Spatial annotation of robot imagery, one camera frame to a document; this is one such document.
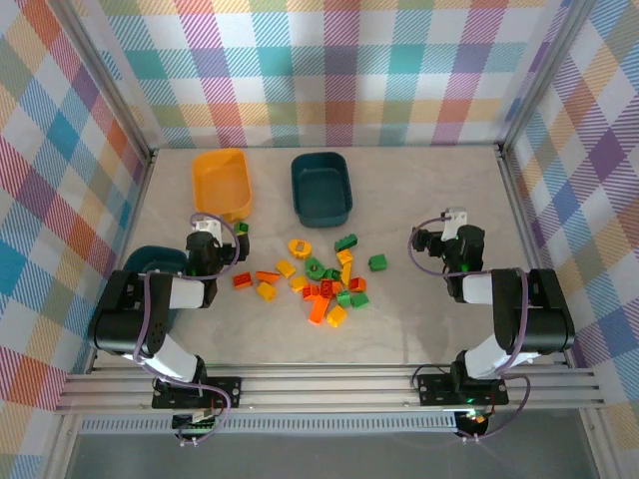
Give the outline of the teal plastic container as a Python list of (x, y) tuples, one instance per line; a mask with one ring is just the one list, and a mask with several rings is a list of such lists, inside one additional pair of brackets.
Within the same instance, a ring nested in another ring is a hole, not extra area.
[[(145, 245), (133, 251), (124, 264), (124, 270), (135, 273), (146, 273), (158, 270), (165, 273), (183, 273), (186, 271), (187, 256), (179, 249)], [(170, 332), (178, 310), (187, 303), (184, 299), (179, 299), (179, 295), (184, 292), (186, 282), (175, 279), (170, 295), (170, 309), (168, 312), (167, 331)]]
[(345, 158), (336, 152), (306, 153), (291, 163), (293, 204), (301, 224), (310, 229), (343, 225), (352, 209)]

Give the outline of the yellow plastic container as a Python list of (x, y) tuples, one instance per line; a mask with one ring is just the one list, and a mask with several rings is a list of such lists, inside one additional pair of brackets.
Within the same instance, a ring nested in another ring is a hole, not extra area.
[(253, 192), (242, 150), (214, 150), (195, 157), (192, 186), (196, 212), (214, 214), (229, 223), (251, 214)]

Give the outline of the plaid fabric backdrop panel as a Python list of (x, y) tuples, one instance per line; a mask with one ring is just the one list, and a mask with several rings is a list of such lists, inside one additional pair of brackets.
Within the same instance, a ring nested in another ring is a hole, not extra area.
[(143, 170), (48, 0), (0, 0), (0, 479), (37, 479)]
[(489, 144), (574, 0), (61, 0), (158, 148)]
[(574, 360), (600, 383), (622, 474), (639, 479), (639, 0), (595, 0), (512, 165)]

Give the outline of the aluminium side rail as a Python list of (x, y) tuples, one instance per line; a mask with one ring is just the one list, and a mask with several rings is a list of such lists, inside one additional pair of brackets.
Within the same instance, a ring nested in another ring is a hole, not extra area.
[[(118, 256), (117, 266), (123, 266), (126, 262), (126, 258), (128, 257), (129, 244), (135, 233), (135, 229), (143, 208), (144, 200), (146, 198), (146, 194), (150, 185), (155, 163), (157, 161), (159, 153), (160, 153), (159, 149), (152, 150), (150, 153), (150, 157), (148, 158), (148, 162), (145, 166), (144, 174), (142, 176), (142, 182), (140, 184), (139, 194), (137, 196), (135, 206), (133, 208), (133, 212), (131, 213), (129, 225), (123, 239), (122, 250)], [(88, 356), (83, 367), (84, 374), (90, 374), (93, 371), (93, 364), (95, 362), (97, 354), (98, 354), (97, 348), (95, 346), (90, 345), (88, 349)]]
[(570, 367), (575, 326), (554, 269), (546, 268), (535, 245), (522, 194), (508, 153), (494, 146), (496, 163), (512, 215), (524, 262), (503, 267), (497, 274), (497, 304), (493, 306), (495, 338), (516, 360), (538, 361), (547, 357)]

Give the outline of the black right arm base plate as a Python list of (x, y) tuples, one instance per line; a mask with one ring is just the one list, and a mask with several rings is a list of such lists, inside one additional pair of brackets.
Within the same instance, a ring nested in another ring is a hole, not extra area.
[(416, 377), (421, 406), (492, 406), (509, 403), (501, 379), (458, 379), (451, 374), (420, 374)]

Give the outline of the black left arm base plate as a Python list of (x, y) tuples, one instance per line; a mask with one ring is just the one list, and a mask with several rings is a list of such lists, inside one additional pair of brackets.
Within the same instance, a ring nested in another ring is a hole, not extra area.
[[(243, 380), (237, 376), (207, 377), (203, 383), (224, 390), (231, 399), (231, 407), (238, 408), (242, 393)], [(225, 398), (208, 389), (185, 388), (156, 380), (154, 383), (154, 409), (224, 409)]]

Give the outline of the aluminium mounting rail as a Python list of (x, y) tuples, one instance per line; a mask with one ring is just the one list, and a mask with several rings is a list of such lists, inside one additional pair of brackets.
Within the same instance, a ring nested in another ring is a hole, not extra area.
[[(243, 380), (238, 413), (413, 412), (422, 407), (410, 383), (415, 369), (392, 364), (293, 364), (212, 366), (209, 373)], [(519, 404), (530, 409), (591, 409), (604, 404), (592, 370), (560, 362), (518, 367), (505, 386), (509, 409)], [(153, 396), (152, 378), (143, 370), (124, 364), (101, 365), (90, 374), (68, 377), (56, 411), (149, 413)]]

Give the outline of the aluminium frame post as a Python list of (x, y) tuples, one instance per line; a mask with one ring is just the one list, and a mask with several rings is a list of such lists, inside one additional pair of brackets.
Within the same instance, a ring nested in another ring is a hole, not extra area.
[(79, 16), (75, 13), (70, 0), (46, 0), (46, 3), (69, 36), (98, 90), (104, 95), (124, 133), (132, 142), (134, 150), (146, 164), (151, 163), (154, 150), (146, 142), (141, 128), (120, 94), (113, 76)]
[(521, 106), (515, 112), (503, 140), (497, 143), (502, 153), (509, 153), (514, 150), (518, 138), (522, 135), (534, 110), (537, 108), (551, 81), (555, 78), (596, 1), (573, 0), (571, 3), (565, 19), (557, 29), (555, 38), (541, 59), (539, 70), (533, 78), (528, 93), (523, 97)]

